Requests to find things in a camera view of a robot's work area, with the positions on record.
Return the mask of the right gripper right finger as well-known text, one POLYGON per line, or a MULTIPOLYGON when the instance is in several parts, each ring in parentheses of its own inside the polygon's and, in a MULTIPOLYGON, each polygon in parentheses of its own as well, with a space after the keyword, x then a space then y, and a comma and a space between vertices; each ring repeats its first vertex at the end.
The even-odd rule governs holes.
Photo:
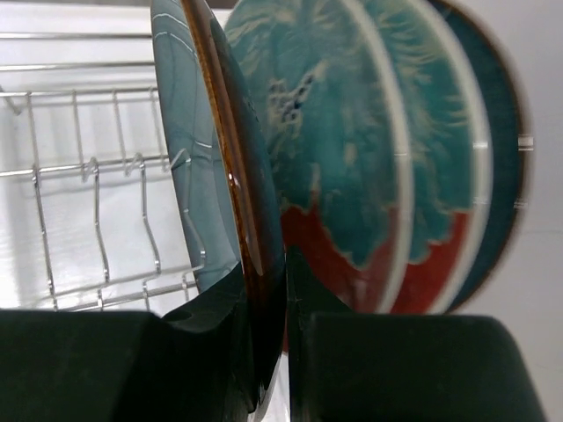
POLYGON ((352 311, 286 254, 294 421, 542 421, 509 331, 489 316, 352 311))

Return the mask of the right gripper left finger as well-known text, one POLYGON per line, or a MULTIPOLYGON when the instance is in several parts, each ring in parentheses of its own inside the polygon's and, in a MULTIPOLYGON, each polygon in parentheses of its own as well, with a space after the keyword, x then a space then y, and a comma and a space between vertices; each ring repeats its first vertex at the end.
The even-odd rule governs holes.
POLYGON ((253 376, 240 268, 161 317, 1 314, 4 421, 244 421, 253 376))

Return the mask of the dark teal plate back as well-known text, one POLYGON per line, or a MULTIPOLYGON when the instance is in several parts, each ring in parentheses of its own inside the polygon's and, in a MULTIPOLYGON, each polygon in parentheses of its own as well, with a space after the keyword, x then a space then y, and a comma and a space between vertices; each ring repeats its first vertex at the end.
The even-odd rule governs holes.
POLYGON ((282 350, 286 264, 271 166, 245 78, 203 1, 155 1, 152 45, 165 143, 194 279, 241 279, 252 335, 253 409, 282 350))

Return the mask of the dark teal plate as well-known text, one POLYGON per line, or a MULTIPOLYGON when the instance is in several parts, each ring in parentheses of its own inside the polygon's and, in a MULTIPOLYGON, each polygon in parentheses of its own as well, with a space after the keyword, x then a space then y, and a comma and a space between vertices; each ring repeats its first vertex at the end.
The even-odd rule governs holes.
POLYGON ((165 143, 194 279, 241 279, 252 335, 253 409, 282 350, 286 264, 271 166, 245 78, 203 1, 155 1, 152 45, 165 143))
POLYGON ((494 155, 493 192, 485 234, 464 285, 449 306, 468 302, 508 255, 527 206, 533 137, 526 101, 500 42, 467 9, 451 1, 431 3, 461 42, 485 101, 494 155))

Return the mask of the red teal plate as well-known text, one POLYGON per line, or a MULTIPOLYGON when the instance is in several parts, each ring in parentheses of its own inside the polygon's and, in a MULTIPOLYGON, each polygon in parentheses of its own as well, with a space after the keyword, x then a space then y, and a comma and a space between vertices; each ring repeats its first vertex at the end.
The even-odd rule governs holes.
POLYGON ((410 134, 359 1, 241 1, 225 32, 266 139, 283 238, 349 308, 386 313, 412 233, 410 134))
POLYGON ((366 1, 391 58, 411 132, 415 209, 396 314, 442 313, 464 285, 492 194, 492 140, 461 41, 427 1, 366 1))

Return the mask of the dark teal plate front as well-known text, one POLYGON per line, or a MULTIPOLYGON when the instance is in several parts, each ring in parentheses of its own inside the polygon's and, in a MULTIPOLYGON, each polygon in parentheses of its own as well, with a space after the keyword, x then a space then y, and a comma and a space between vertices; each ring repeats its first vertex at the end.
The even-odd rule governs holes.
POLYGON ((527 206, 533 137, 526 101, 500 42, 467 9, 451 1, 431 3, 461 42, 485 101, 494 155, 493 192, 485 234, 464 285, 449 306, 468 302, 508 255, 527 206))

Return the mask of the red teal plate front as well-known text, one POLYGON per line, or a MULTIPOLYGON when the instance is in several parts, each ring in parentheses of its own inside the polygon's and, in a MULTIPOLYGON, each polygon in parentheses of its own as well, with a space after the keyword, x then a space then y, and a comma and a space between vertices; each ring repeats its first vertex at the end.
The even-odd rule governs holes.
POLYGON ((411 132, 415 209, 396 314, 442 313, 464 285, 492 194, 492 140, 461 41, 427 1, 366 1, 391 58, 411 132))

